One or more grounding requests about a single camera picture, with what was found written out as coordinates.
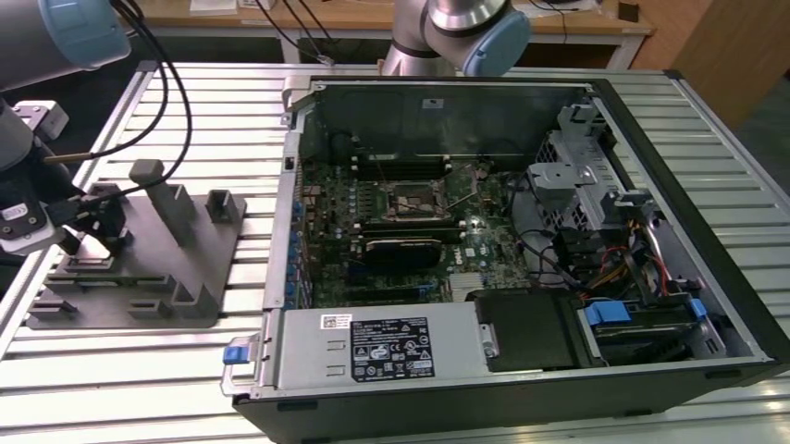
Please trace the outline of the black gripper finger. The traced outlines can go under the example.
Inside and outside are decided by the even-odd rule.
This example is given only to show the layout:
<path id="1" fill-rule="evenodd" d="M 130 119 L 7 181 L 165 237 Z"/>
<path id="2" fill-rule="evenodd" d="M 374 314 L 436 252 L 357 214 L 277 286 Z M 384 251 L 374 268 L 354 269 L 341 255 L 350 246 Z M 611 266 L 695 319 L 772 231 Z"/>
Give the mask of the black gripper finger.
<path id="1" fill-rule="evenodd" d="M 79 230 L 77 222 L 81 214 L 79 203 L 51 204 L 51 223 L 63 233 L 62 240 L 57 242 L 57 246 L 67 255 L 74 255 L 81 245 L 81 240 L 71 233 L 73 230 Z"/>
<path id="2" fill-rule="evenodd" d="M 118 190 L 87 190 L 85 196 L 85 210 L 89 220 L 85 232 L 98 240 L 109 256 L 115 256 L 126 244 L 123 205 L 127 203 L 127 198 L 121 195 L 97 204 L 90 204 L 90 202 L 101 200 L 117 192 Z"/>

